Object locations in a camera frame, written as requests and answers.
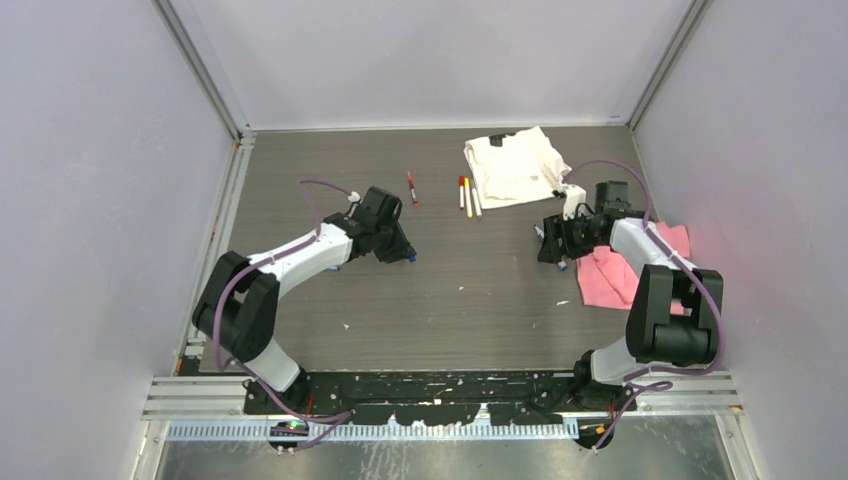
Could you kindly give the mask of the white blue marker pen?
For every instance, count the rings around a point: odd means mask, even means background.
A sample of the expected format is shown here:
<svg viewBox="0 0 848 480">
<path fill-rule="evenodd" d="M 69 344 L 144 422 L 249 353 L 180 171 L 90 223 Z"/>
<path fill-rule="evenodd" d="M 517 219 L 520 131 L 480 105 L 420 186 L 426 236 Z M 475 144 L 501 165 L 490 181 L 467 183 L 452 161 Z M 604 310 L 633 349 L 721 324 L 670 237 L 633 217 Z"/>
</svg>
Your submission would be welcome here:
<svg viewBox="0 0 848 480">
<path fill-rule="evenodd" d="M 538 237 L 539 241 L 540 241 L 541 243 L 543 243 L 543 242 L 544 242 L 544 231 L 543 231 L 543 229 L 542 229 L 540 226 L 535 225 L 535 226 L 534 226 L 534 230 L 535 230 L 536 236 Z M 565 262 L 565 261 L 562 261 L 562 260 L 560 260 L 560 261 L 557 263 L 557 266 L 559 267 L 559 269 L 560 269 L 561 271 L 566 271 L 566 270 L 567 270 L 567 268 L 568 268 L 568 266 L 567 266 L 566 262 Z"/>
</svg>

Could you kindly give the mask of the white acrylic marker grey tip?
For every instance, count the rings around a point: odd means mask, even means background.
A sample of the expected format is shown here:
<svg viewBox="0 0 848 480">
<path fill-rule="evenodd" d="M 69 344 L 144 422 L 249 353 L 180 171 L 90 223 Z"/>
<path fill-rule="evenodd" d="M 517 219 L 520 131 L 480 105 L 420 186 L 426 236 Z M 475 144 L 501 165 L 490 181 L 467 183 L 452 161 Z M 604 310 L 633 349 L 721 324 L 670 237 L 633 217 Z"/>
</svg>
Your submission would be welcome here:
<svg viewBox="0 0 848 480">
<path fill-rule="evenodd" d="M 478 196 L 477 190 L 475 188 L 470 189 L 470 198 L 471 198 L 471 202 L 472 202 L 472 209 L 473 209 L 474 216 L 476 218 L 481 218 L 482 217 L 482 210 L 481 210 L 481 205 L 480 205 L 480 201 L 479 201 L 479 196 Z"/>
</svg>

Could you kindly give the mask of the white pen yellow end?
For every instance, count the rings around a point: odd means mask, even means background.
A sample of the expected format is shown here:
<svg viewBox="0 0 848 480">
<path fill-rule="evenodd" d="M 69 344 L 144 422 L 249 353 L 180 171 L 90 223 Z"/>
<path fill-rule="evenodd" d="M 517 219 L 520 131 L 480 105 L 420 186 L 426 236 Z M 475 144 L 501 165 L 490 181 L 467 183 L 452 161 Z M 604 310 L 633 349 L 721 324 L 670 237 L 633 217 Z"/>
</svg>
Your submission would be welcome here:
<svg viewBox="0 0 848 480">
<path fill-rule="evenodd" d="M 467 186 L 463 187 L 463 199 L 464 199 L 466 216 L 467 216 L 467 218 L 471 219 L 471 218 L 474 217 L 474 213 L 473 213 L 473 205 L 472 205 L 472 200 L 471 200 L 471 196 L 470 196 L 470 191 L 469 191 L 469 188 Z"/>
</svg>

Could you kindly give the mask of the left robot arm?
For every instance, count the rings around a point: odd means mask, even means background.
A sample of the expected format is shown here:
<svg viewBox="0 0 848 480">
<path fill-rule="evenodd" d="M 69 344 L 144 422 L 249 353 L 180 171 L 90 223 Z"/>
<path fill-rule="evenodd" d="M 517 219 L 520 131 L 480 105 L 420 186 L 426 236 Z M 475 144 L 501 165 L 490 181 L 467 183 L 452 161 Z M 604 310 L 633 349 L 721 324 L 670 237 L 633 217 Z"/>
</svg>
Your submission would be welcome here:
<svg viewBox="0 0 848 480">
<path fill-rule="evenodd" d="M 278 301 L 333 266 L 368 254 L 382 263 L 414 261 L 416 251 L 401 225 L 402 200 L 372 186 L 347 191 L 344 212 L 319 217 L 315 227 L 267 252 L 221 255 L 194 307 L 191 322 L 232 359 L 269 386 L 269 400 L 284 413 L 307 399 L 303 368 L 274 337 Z"/>
</svg>

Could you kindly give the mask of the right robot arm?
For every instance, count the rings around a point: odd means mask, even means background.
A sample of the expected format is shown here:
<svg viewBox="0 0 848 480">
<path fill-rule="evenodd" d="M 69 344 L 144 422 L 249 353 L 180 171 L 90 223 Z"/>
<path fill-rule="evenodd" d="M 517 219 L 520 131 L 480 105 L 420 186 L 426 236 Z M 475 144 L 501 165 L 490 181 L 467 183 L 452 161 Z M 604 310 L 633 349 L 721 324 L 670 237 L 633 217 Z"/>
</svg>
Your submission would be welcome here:
<svg viewBox="0 0 848 480">
<path fill-rule="evenodd" d="M 631 206 L 625 182 L 597 184 L 593 206 L 576 185 L 555 195 L 563 208 L 544 218 L 537 231 L 538 262 L 563 266 L 608 248 L 638 277 L 624 336 L 575 363 L 570 397 L 596 409 L 634 394 L 630 381 L 651 371 L 702 375 L 714 368 L 722 340 L 721 275 L 676 251 L 646 212 Z"/>
</svg>

